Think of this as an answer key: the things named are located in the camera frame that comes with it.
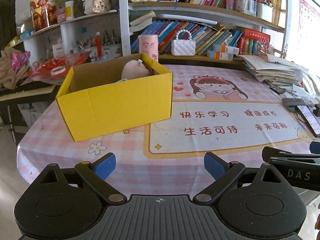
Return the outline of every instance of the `cartoon girl illustration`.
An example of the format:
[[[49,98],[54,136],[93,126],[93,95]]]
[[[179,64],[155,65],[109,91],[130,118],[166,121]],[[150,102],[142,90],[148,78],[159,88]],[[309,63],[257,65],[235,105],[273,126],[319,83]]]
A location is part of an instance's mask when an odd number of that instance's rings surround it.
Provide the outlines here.
[[[302,125],[299,124],[297,129],[297,136],[305,142],[311,143],[313,142],[313,136],[310,132],[303,128]]]
[[[247,100],[248,96],[233,82],[219,76],[193,76],[193,93],[201,99]]]

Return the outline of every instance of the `das logo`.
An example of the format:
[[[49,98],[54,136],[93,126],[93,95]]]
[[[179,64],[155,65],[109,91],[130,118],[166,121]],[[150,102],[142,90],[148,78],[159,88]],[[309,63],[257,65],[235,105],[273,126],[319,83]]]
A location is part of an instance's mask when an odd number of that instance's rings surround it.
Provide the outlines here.
[[[309,175],[310,175],[310,172],[306,172],[306,174],[302,173],[301,175],[301,171],[298,171],[297,174],[293,170],[288,171],[288,177],[295,177],[296,179],[309,180],[310,179]]]

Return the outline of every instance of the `table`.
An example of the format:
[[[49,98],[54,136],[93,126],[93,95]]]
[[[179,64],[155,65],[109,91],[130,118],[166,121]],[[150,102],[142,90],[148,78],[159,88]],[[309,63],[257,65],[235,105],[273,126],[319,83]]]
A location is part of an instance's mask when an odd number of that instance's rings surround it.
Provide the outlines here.
[[[261,150],[270,143],[309,153],[312,135],[267,84],[248,72],[166,67],[174,76],[171,119],[75,143],[53,102],[20,142],[17,167],[22,177],[31,183],[49,163],[70,168],[113,152],[116,169],[106,181],[127,197],[192,197],[214,181],[203,165],[208,150],[247,167],[261,165]]]

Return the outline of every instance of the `stack of papers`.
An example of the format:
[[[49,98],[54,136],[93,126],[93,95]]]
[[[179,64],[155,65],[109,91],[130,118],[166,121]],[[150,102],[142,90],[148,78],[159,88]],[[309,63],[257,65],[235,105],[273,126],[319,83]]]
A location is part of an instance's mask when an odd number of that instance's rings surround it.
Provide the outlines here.
[[[249,56],[240,55],[244,59],[247,70],[259,81],[267,81],[269,85],[300,85],[305,68],[285,59],[272,55]]]

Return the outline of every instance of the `pearl handle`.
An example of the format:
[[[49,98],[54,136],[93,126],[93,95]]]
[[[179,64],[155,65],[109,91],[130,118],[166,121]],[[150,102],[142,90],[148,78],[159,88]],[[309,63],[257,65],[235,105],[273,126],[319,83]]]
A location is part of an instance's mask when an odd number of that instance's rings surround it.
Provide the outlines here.
[[[191,32],[188,31],[188,30],[185,30],[185,29],[180,30],[180,31],[177,31],[176,40],[178,40],[178,37],[179,37],[179,34],[180,34],[180,33],[188,33],[188,34],[189,34],[189,38],[188,38],[188,39],[189,39],[190,41],[192,40]]]

